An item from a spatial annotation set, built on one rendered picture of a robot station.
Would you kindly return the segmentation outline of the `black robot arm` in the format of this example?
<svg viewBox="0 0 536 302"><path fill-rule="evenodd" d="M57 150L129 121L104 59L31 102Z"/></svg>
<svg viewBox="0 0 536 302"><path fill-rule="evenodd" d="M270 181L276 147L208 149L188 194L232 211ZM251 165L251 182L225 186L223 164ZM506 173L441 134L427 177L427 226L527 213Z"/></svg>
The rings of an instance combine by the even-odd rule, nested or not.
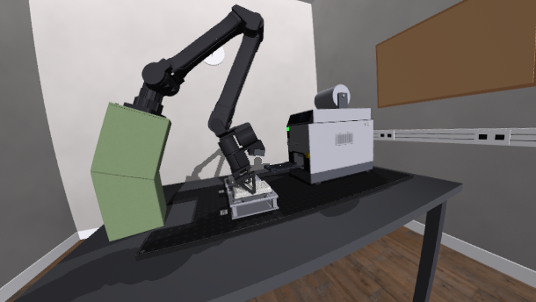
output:
<svg viewBox="0 0 536 302"><path fill-rule="evenodd" d="M257 139L249 122L230 128L250 66L264 39L264 19L258 12L238 4L231 8L232 11L220 23L181 52L167 60L162 58L159 62L147 64L141 73L144 83L139 96L134 98L133 104L124 103L123 106L165 117L162 115L163 97L175 96L185 81L184 78L193 68L235 36L243 33L243 40L227 81L207 123L208 128L219 138L218 145L224 155L230 155L239 149L236 138L242 147L234 157L241 168L250 163L244 152L248 148L247 152L252 156L264 156L265 153L263 142Z"/></svg>

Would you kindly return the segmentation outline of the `dark grey cylinder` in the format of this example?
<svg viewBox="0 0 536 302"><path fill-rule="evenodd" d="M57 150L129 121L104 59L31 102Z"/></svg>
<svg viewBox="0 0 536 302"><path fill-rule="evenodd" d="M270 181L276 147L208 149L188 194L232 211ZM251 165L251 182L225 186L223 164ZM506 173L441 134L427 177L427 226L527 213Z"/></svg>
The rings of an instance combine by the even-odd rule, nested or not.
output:
<svg viewBox="0 0 536 302"><path fill-rule="evenodd" d="M350 102L350 92L346 86L339 84L315 95L316 109L338 109L337 93L348 93L348 103Z"/></svg>

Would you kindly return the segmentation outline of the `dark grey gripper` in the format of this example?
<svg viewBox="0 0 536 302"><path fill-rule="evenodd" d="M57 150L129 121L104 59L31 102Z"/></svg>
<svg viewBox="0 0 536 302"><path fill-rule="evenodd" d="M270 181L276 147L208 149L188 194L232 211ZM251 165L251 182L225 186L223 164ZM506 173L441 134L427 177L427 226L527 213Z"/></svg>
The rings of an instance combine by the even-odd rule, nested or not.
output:
<svg viewBox="0 0 536 302"><path fill-rule="evenodd" d="M225 155L225 157L228 161L228 164L230 166L231 173L232 173L233 178L235 179L235 182L253 195L256 193L256 172L255 171L250 172L251 166L249 163L240 168L236 158L234 157L234 154L237 153L238 151L240 151L240 148L237 149L235 152L231 153L230 155ZM240 176L240 174L242 174L246 170L247 172ZM252 178L253 190L251 190L245 184L243 184L243 183L251 183L251 180L250 180L251 178ZM248 182L246 182L246 180L248 180Z"/></svg>

